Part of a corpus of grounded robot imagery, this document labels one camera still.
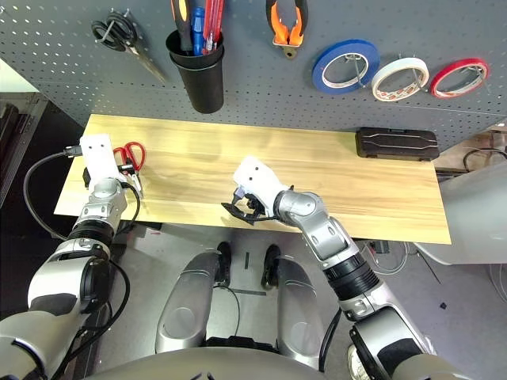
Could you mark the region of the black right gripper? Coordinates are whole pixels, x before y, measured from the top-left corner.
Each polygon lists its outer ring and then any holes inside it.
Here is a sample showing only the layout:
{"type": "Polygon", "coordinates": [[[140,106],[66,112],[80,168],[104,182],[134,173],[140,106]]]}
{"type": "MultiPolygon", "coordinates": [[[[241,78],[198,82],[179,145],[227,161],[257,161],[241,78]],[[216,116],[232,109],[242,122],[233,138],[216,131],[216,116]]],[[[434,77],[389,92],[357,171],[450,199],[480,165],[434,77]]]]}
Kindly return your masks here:
{"type": "Polygon", "coordinates": [[[238,219],[247,222],[251,226],[256,222],[274,220],[274,217],[269,217],[265,207],[261,201],[252,194],[244,193],[243,191],[236,191],[234,193],[234,204],[232,203],[221,203],[221,205],[233,216],[238,216],[238,219]],[[246,206],[253,212],[250,214],[243,214],[236,203],[243,198],[247,199],[246,206]]]}

